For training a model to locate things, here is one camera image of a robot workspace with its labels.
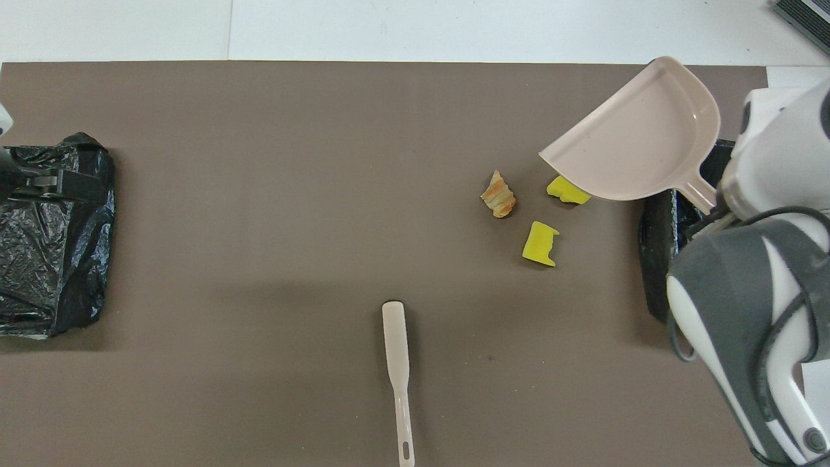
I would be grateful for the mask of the brown table mat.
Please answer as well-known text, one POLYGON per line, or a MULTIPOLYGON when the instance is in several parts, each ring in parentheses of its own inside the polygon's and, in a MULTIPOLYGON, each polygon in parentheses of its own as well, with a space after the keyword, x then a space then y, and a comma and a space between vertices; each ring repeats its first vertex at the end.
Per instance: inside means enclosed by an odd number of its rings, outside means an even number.
POLYGON ((397 467, 388 300, 418 466, 755 463, 646 309, 641 205, 545 191, 539 151, 638 71, 6 63, 4 142, 97 139, 117 213, 100 321, 0 338, 0 467, 397 467))

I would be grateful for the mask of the small striped croissant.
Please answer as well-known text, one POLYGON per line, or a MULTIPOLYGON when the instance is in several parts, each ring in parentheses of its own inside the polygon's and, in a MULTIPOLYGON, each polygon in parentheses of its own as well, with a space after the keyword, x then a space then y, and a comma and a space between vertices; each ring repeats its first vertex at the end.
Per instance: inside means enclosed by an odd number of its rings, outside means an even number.
POLYGON ((486 189, 479 195, 480 199, 492 211, 495 218, 503 219, 515 209, 517 199, 500 171, 493 171, 486 189))

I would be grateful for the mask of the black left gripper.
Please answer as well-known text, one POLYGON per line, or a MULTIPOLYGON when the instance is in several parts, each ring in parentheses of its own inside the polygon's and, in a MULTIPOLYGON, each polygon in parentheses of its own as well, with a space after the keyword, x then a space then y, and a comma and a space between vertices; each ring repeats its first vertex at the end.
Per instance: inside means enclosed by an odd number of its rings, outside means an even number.
POLYGON ((100 178, 74 171, 45 171, 39 175, 45 198, 70 199, 81 203, 104 203, 107 190, 100 178))

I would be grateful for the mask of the beige plastic dustpan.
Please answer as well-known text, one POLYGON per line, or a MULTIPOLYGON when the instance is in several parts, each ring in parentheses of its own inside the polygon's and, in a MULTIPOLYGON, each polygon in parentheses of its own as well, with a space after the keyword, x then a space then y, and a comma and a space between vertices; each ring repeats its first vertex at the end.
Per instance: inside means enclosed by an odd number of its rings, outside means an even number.
POLYGON ((631 201, 673 189, 709 215, 717 190, 700 168, 720 126, 708 88, 681 62, 661 56, 539 156, 593 197, 631 201))

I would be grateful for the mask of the beige hand brush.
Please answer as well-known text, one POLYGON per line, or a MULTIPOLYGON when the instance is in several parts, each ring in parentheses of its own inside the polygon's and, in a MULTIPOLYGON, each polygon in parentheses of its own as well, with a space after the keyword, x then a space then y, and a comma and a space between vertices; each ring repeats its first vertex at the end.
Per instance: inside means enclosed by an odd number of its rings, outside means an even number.
POLYGON ((399 467, 415 467, 409 377, 411 373, 405 307, 400 301, 387 301, 381 308, 386 369, 394 395, 399 467))

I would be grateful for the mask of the black bag lined bin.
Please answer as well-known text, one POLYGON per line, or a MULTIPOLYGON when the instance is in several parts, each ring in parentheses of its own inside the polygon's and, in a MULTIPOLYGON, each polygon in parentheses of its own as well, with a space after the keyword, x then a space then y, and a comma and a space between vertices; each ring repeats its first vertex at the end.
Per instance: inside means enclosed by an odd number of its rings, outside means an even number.
POLYGON ((673 257, 693 236, 728 213, 718 195, 717 207, 704 215, 675 189, 664 190, 644 200, 639 223, 639 260, 649 313, 666 325, 670 307, 666 275, 673 257))
POLYGON ((0 146, 0 336, 47 339, 101 318, 115 239, 116 166, 83 132, 55 145, 0 146), (100 178, 104 203, 45 198, 39 175, 100 178))

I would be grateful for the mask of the notched yellow sponge piece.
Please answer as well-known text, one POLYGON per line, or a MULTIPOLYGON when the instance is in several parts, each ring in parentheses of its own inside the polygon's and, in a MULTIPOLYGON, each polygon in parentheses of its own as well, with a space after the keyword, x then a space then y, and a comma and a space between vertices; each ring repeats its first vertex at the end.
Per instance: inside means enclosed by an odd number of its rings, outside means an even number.
POLYGON ((543 222, 533 221, 522 249, 522 258, 554 268, 556 263, 551 258, 551 251, 558 236, 560 231, 543 222))

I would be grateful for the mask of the dark ribbed box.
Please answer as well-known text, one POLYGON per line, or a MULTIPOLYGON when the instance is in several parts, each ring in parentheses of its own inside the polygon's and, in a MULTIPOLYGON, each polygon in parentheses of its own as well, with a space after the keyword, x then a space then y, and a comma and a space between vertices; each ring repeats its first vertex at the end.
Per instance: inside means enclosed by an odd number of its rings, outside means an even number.
POLYGON ((830 0, 772 0, 772 8, 786 23, 830 55, 830 0))

